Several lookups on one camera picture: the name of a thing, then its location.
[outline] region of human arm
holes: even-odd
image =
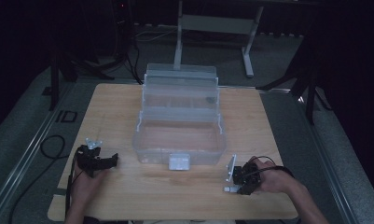
[[[108,170],[100,171],[94,178],[88,176],[78,165],[75,166],[75,177],[71,189],[71,204],[65,224],[83,223],[85,211],[97,193]]]
[[[250,162],[254,162],[258,169],[274,166],[271,161],[262,162],[255,157]],[[258,190],[272,193],[282,192],[288,195],[297,209],[302,223],[328,223],[307,188],[291,175],[281,170],[268,170],[261,173],[261,180]]]

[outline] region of metal stand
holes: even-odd
[[[320,65],[317,62],[317,56],[312,53],[312,45],[309,40],[304,39],[300,44],[298,51],[291,63],[289,64],[284,76],[271,83],[256,87],[257,90],[269,91],[286,81],[295,78],[291,94],[299,98],[303,92],[308,90],[308,99],[306,102],[306,117],[311,125],[314,124],[312,119],[312,111],[314,106],[315,88],[317,87],[317,78]]]
[[[251,65],[250,50],[253,45],[256,29],[259,25],[263,7],[259,7],[254,20],[218,18],[197,15],[183,14],[183,0],[178,2],[178,25],[177,25],[177,46],[175,48],[173,68],[178,70],[181,66],[181,55],[183,51],[182,32],[183,30],[196,30],[207,32],[230,33],[238,35],[249,35],[250,38],[245,47],[242,48],[242,58],[245,66],[245,73],[253,77],[253,66]]]

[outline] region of gray carpet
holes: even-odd
[[[173,29],[152,28],[149,30],[170,32]],[[143,77],[148,63],[173,62],[174,34],[170,33],[162,38],[156,38],[161,34],[165,33],[138,35],[140,55],[137,71],[140,77]],[[223,42],[220,40],[229,37],[214,35],[211,36],[214,41],[201,41],[200,35],[186,34],[182,63],[215,66],[220,85],[227,86],[255,87],[281,77],[301,41],[301,39],[294,37],[258,36],[250,54],[255,76],[248,78],[244,75],[240,50],[246,41],[245,37],[232,36],[228,42]],[[130,56],[134,62],[137,58],[137,51],[131,49]],[[109,69],[106,73],[116,78],[111,82],[134,83],[129,70],[130,68],[126,64]],[[35,133],[42,130],[40,125],[47,117],[52,116],[54,119],[49,123],[43,136],[60,134],[65,139],[63,155],[70,151],[93,90],[101,82],[104,81],[84,74],[83,71],[80,71],[77,83],[70,84],[62,81],[62,92],[65,92],[64,100],[59,104],[57,110],[49,113],[50,99],[41,95],[42,90],[49,85],[48,70],[37,77],[0,127],[0,189],[23,152],[31,144]],[[293,80],[284,83],[279,88],[289,89],[292,84]],[[329,221],[331,223],[347,223],[347,221],[343,221],[344,215],[338,208],[339,204],[336,197],[334,198],[330,181],[323,169],[322,157],[320,157],[320,150],[323,150],[321,147],[324,147],[326,152],[330,152],[328,153],[330,164],[336,170],[336,177],[339,177],[341,187],[347,192],[347,198],[358,223],[374,223],[374,192],[366,182],[367,178],[361,172],[353,149],[341,131],[333,113],[325,111],[319,104],[316,104],[314,111],[316,126],[311,127],[303,117],[303,105],[298,104],[290,94],[282,91],[262,93],[262,100],[284,165],[289,167],[296,178],[308,187]],[[56,121],[61,111],[63,113],[64,111],[77,112],[76,122]],[[320,139],[322,145],[317,146],[315,142],[317,139]],[[48,154],[56,155],[61,149],[61,141],[56,138],[50,139],[45,144],[45,149]],[[52,195],[57,191],[57,183],[65,162],[65,159],[56,161],[26,192],[13,213],[13,223],[53,223],[48,220],[47,211]],[[30,168],[2,212],[0,223],[7,223],[14,202],[50,163],[51,159],[45,158],[39,151],[36,152]],[[359,176],[358,180],[364,181],[362,183],[358,181],[358,184],[355,184],[354,175]],[[286,223],[295,222],[296,220],[286,221]],[[248,221],[248,223],[280,222],[278,220],[257,220]]]

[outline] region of transparent plastic box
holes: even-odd
[[[226,136],[215,68],[149,64],[132,145],[143,163],[188,154],[191,165],[217,164]]]

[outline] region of metal frame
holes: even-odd
[[[254,20],[218,18],[208,16],[196,16],[183,14],[183,0],[178,1],[178,25],[177,25],[177,45],[174,55],[174,70],[181,67],[181,57],[183,51],[182,34],[185,30],[197,30],[208,32],[231,33],[238,35],[249,35],[250,38],[245,47],[242,48],[242,58],[244,61],[245,73],[248,77],[254,76],[253,66],[250,59],[250,50],[253,45],[256,29],[264,7],[259,7]]]

